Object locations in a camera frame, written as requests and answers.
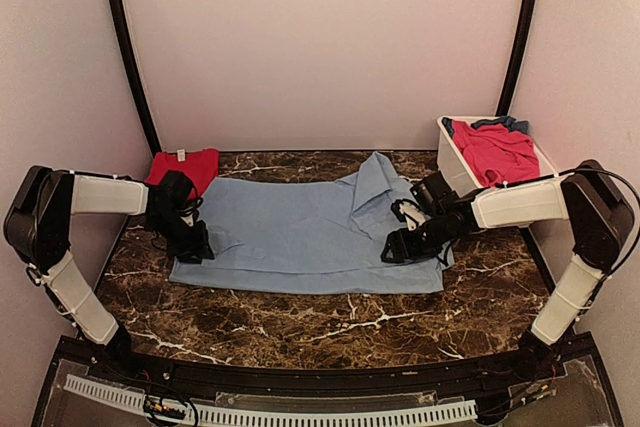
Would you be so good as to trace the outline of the red t-shirt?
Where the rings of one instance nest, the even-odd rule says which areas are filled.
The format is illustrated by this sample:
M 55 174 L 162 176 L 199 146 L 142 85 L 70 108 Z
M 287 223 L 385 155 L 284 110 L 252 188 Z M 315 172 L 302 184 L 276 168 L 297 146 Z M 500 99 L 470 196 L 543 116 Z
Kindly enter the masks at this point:
M 220 152 L 216 149 L 204 149 L 187 152 L 179 149 L 176 152 L 160 152 L 154 156 L 151 170 L 145 183 L 159 185 L 169 171 L 183 173 L 193 185 L 189 199 L 201 197 L 219 173 Z

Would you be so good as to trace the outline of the light blue shirt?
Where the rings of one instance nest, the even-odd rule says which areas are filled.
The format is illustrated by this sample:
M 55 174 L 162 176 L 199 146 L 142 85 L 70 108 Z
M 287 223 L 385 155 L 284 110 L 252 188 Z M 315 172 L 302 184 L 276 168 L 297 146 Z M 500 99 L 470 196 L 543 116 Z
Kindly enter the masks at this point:
M 176 261 L 175 283 L 285 294 L 429 294 L 443 289 L 450 247 L 401 264 L 381 259 L 410 184 L 375 152 L 341 179 L 265 183 L 216 178 L 204 195 L 211 260 Z

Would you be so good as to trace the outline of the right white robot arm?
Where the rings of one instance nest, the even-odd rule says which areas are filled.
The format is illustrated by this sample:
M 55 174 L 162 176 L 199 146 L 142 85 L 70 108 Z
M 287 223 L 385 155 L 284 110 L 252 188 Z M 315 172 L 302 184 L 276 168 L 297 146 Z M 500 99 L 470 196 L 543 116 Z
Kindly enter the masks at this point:
M 503 182 L 465 193 L 437 171 L 391 206 L 403 227 L 388 234 L 381 259 L 390 264 L 434 258 L 467 235 L 507 227 L 539 233 L 563 229 L 571 251 L 545 305 L 518 341 L 510 371 L 534 379 L 559 356 L 573 325 L 639 244 L 639 194 L 624 177 L 590 159 L 555 174 Z

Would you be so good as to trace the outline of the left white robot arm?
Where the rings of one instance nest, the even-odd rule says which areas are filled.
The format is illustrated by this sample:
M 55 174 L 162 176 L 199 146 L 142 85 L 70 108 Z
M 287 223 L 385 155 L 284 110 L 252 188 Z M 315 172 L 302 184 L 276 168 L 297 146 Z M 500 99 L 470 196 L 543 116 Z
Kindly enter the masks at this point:
M 57 312 L 92 345 L 104 351 L 101 364 L 120 383 L 141 374 L 130 353 L 131 336 L 99 300 L 74 255 L 77 216 L 141 216 L 148 230 L 165 241 L 170 257 L 187 264 L 211 260 L 200 198 L 186 174 L 168 171 L 152 185 L 127 177 L 55 170 L 34 165 L 8 209 L 4 238 L 26 265 L 27 275 L 44 288 Z

